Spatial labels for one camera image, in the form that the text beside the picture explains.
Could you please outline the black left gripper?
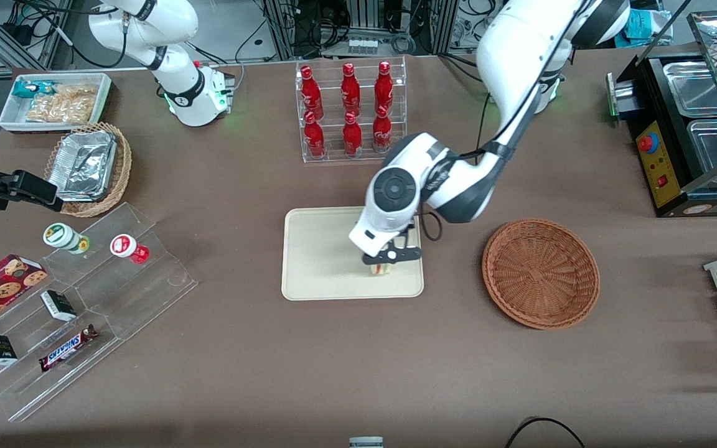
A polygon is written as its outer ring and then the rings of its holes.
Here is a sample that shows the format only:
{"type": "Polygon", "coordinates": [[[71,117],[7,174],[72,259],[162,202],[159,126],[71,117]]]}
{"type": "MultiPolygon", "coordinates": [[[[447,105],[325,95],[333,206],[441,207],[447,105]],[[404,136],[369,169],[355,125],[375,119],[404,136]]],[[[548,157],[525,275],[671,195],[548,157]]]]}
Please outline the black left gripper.
{"type": "Polygon", "coordinates": [[[410,229],[390,240],[375,256],[364,253],[362,263],[373,272],[373,266],[389,264],[389,270],[398,262],[417,261],[422,258],[420,246],[410,246],[410,229]]]}

